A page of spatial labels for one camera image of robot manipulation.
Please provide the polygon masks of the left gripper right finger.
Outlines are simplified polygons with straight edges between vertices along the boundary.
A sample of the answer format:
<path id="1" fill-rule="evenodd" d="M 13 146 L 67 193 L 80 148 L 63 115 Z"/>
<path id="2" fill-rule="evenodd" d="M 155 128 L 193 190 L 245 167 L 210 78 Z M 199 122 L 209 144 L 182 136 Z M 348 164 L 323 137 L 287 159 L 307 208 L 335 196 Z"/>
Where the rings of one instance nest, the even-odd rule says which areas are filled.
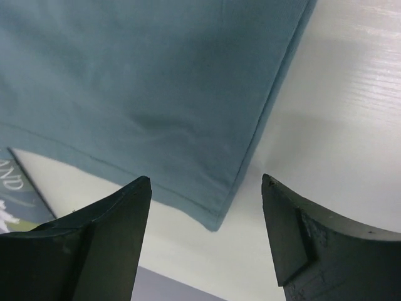
<path id="1" fill-rule="evenodd" d="M 261 192 L 286 300 L 400 300 L 400 233 L 337 214 L 268 174 Z"/>

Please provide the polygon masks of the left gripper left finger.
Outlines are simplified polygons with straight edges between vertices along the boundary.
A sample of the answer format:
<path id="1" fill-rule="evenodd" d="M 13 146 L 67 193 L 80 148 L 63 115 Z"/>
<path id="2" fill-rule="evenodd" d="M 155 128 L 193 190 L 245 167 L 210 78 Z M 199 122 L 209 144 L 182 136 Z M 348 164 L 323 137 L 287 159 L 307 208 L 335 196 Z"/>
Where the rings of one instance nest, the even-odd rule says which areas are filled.
<path id="1" fill-rule="evenodd" d="M 142 176 L 31 231 L 1 235 L 1 299 L 130 300 L 151 197 Z"/>

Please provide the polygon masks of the grey-blue t shirt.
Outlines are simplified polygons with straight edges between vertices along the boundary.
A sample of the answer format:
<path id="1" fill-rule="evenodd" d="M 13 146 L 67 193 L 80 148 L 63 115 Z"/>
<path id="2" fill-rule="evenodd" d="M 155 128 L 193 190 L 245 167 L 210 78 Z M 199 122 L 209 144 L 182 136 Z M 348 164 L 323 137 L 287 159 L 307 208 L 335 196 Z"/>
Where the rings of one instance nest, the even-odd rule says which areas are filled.
<path id="1" fill-rule="evenodd" d="M 1 145 L 217 231 L 314 1 L 2 1 Z"/>

